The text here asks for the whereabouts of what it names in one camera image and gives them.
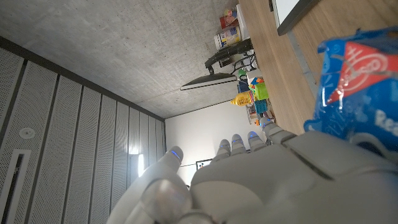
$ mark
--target red logo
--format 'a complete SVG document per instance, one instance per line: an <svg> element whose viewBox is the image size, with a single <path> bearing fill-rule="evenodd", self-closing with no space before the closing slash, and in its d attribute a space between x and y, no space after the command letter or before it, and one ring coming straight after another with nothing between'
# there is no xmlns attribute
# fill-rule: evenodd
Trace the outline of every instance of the red logo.
<svg viewBox="0 0 398 224"><path fill-rule="evenodd" d="M381 82L389 75L386 71L398 71L398 56L386 55L372 47L347 42L344 63L336 90L330 95L328 103L335 102Z"/></svg>

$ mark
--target wooden table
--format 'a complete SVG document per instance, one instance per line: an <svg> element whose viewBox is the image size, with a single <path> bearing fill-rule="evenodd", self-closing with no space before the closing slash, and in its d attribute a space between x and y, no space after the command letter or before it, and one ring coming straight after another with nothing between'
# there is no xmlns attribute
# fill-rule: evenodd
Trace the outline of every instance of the wooden table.
<svg viewBox="0 0 398 224"><path fill-rule="evenodd" d="M279 37L268 0L240 0L243 16L267 85L277 123L295 134L304 132L315 99L287 35ZM397 0L321 0L293 32L318 82L323 55L318 44L325 39L352 35L357 28L380 29L398 23Z"/></svg>

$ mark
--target concrete ceiling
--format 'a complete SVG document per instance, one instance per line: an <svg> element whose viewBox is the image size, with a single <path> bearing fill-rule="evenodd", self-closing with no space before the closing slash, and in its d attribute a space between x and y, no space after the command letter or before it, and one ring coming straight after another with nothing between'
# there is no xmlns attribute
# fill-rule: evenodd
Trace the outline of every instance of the concrete ceiling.
<svg viewBox="0 0 398 224"><path fill-rule="evenodd" d="M180 91L208 74L204 62L216 52L218 18L237 3L2 0L0 36L169 118L237 94L233 82Z"/></svg>

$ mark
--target framed picture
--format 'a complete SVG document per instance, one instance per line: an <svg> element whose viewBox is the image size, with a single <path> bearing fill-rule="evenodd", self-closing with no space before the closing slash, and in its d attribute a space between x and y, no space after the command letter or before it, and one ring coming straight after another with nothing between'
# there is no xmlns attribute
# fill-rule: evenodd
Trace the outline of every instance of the framed picture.
<svg viewBox="0 0 398 224"><path fill-rule="evenodd" d="M208 164L210 164L211 160L213 160L213 159L206 159L204 161L197 161L197 170L207 166Z"/></svg>

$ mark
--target wall light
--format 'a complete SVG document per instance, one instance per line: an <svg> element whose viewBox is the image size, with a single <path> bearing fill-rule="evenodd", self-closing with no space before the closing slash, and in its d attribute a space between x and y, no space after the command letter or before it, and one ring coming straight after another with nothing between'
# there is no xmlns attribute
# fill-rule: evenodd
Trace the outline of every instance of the wall light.
<svg viewBox="0 0 398 224"><path fill-rule="evenodd" d="M144 155L138 155L138 177L142 176L144 173Z"/></svg>

